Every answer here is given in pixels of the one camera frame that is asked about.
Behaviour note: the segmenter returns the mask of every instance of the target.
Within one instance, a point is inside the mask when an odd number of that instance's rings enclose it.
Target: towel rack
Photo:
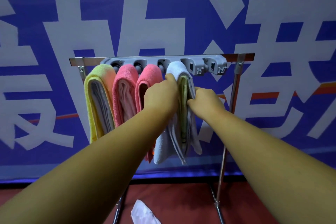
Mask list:
[[[82,81],[84,82],[87,75],[87,66],[97,66],[99,64],[109,64],[113,66],[116,72],[118,72],[119,67],[125,64],[132,64],[136,67],[138,73],[140,74],[142,70],[148,64],[157,65],[162,73],[166,72],[166,69],[170,62],[181,61],[186,66],[189,73],[192,75],[204,75],[206,72],[211,72],[216,75],[223,75],[227,70],[228,62],[235,62],[234,68],[234,78],[231,91],[231,101],[229,106],[229,112],[235,113],[237,94],[239,89],[240,76],[242,74],[243,65],[246,61],[253,61],[255,53],[234,53],[234,54],[202,54],[202,55],[183,55],[183,56],[137,56],[137,57],[95,57],[95,58],[85,58],[85,57],[75,57],[69,58],[71,66],[77,66],[79,73],[81,75]],[[219,208],[220,195],[221,195],[221,185],[225,172],[226,165],[226,155],[228,150],[224,146],[222,164],[220,169],[219,181],[217,193],[212,186],[210,186],[213,199],[215,201],[215,207],[219,215],[219,219],[222,224],[224,224],[224,219]],[[116,224],[119,219],[123,197],[116,204],[117,211],[115,213],[115,218],[113,224]]]

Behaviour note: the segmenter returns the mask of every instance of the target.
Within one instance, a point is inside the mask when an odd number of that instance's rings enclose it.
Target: folded towel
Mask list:
[[[139,76],[131,65],[120,67],[113,83],[113,112],[115,126],[118,127],[137,113],[135,104],[135,85]]]
[[[178,82],[179,87],[179,109],[178,109],[178,119],[180,125],[180,131],[176,129],[177,132],[180,133],[180,140],[183,143],[182,148],[180,149],[184,156],[187,154],[187,150],[189,145],[193,146],[195,152],[197,154],[202,154],[202,148],[197,137],[196,122],[194,113],[187,108],[187,99],[195,99],[195,86],[193,83],[193,78],[190,73],[187,71],[185,65],[180,61],[171,62],[167,68],[167,73],[171,73],[174,75],[176,81]],[[176,136],[172,138],[172,140],[178,140],[179,137]],[[180,142],[173,142],[175,148],[178,148]]]
[[[85,78],[84,92],[90,125],[90,143],[115,127],[112,104],[112,85],[116,73],[112,66],[96,66]]]
[[[135,86],[135,103],[137,112],[140,112],[144,108],[144,96],[146,90],[154,84],[162,81],[162,73],[158,66],[152,64],[145,66]],[[149,163],[153,159],[154,147],[155,145],[148,151],[145,157],[145,161],[148,161]]]

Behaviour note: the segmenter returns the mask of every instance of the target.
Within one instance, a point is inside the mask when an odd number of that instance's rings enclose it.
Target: forearm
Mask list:
[[[144,109],[19,193],[0,222],[102,223],[168,119]]]
[[[336,171],[233,114],[206,122],[280,223],[336,223]]]

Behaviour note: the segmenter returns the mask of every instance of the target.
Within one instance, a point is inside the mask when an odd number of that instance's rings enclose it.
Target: white plastic bag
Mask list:
[[[134,224],[161,224],[141,200],[135,202],[131,211],[131,218]]]

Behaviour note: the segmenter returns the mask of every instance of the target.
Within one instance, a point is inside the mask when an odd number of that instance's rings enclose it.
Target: red floor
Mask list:
[[[19,193],[0,190],[0,205]],[[131,185],[127,191],[120,224],[133,223],[130,217],[135,201],[143,201],[165,223],[220,223],[207,184]],[[247,182],[223,184],[221,209],[226,224],[277,224]],[[113,223],[115,210],[104,224]]]

